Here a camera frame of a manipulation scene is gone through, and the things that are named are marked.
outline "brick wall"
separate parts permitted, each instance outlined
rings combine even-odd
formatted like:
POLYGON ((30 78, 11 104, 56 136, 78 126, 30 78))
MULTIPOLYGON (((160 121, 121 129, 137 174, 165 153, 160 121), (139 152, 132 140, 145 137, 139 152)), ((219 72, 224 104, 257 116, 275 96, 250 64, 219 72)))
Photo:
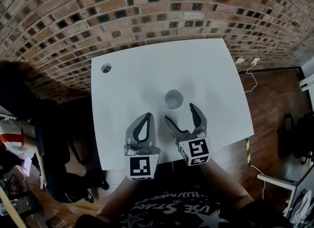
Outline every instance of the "brick wall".
POLYGON ((145 44, 224 38, 238 70, 300 66, 313 15, 314 0, 0 0, 0 58, 61 102, 90 93, 91 58, 145 44))

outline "white table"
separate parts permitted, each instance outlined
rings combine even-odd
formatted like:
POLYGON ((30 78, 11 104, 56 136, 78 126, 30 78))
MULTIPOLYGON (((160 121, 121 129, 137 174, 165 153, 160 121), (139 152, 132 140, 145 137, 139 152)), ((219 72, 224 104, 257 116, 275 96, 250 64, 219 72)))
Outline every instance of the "white table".
POLYGON ((189 103, 208 120, 210 150, 222 150, 254 134, 243 86, 223 39, 153 44, 93 58, 93 118, 103 170, 124 169, 126 130, 147 112, 155 118, 159 163, 182 159, 164 116, 182 130, 193 131, 189 103), (104 73, 107 64, 111 70, 104 73), (164 100, 172 89, 184 99, 175 110, 164 100))
POLYGON ((305 175, 299 180, 295 182, 287 182, 284 180, 280 180, 268 175, 258 174, 257 178, 263 180, 264 182, 268 182, 279 187, 291 190, 291 196, 288 200, 288 206, 284 210, 284 216, 287 217, 288 213, 303 190, 312 190, 314 192, 314 165, 310 163, 309 170, 305 173, 305 175))

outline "hand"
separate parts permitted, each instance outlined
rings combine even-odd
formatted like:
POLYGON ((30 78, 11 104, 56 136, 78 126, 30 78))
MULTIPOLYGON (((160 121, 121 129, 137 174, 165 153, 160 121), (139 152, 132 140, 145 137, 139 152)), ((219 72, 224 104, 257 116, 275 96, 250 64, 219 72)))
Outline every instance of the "hand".
POLYGON ((47 179, 45 176, 40 177, 40 188, 44 189, 44 186, 46 187, 48 184, 47 179))

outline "red and white shirt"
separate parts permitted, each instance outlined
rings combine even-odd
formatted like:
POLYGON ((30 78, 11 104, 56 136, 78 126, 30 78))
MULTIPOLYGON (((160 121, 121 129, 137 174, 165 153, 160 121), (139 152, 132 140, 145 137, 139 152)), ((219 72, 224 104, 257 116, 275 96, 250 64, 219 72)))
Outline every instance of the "red and white shirt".
POLYGON ((0 120, 0 142, 4 144, 7 151, 23 160, 32 158, 35 154, 34 150, 24 147, 24 134, 18 121, 0 120))

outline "table hole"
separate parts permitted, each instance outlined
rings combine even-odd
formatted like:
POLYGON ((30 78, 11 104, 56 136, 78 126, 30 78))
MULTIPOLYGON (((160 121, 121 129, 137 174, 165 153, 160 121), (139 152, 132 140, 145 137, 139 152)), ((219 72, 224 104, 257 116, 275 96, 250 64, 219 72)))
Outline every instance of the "table hole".
POLYGON ((111 70, 111 65, 109 63, 103 64, 102 66, 102 72, 103 73, 108 73, 111 70))
POLYGON ((177 109, 183 104, 183 95, 178 90, 166 93, 165 102, 169 109, 177 109))

